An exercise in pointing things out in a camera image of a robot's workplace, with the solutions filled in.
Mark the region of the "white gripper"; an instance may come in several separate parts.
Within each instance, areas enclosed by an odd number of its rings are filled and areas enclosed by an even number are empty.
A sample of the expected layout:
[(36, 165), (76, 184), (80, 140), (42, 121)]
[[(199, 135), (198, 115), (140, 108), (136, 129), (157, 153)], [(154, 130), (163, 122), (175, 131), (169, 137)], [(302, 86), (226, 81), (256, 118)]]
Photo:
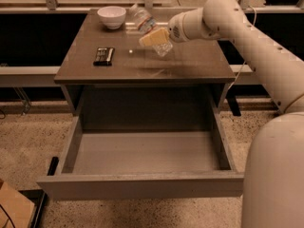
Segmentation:
[(183, 42), (182, 19), (183, 13), (173, 16), (168, 22), (168, 30), (166, 28), (157, 28), (150, 31), (139, 40), (140, 45), (142, 47), (151, 47), (166, 44), (169, 41), (169, 37), (177, 43)]

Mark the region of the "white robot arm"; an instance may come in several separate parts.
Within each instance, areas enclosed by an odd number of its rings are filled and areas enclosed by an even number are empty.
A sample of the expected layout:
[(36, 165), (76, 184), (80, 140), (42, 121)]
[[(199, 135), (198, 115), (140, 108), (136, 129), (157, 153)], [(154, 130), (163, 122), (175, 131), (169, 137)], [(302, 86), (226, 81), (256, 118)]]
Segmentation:
[(281, 112), (251, 143), (241, 228), (304, 228), (304, 62), (251, 24), (236, 0), (207, 0), (140, 44), (218, 38), (234, 45)]

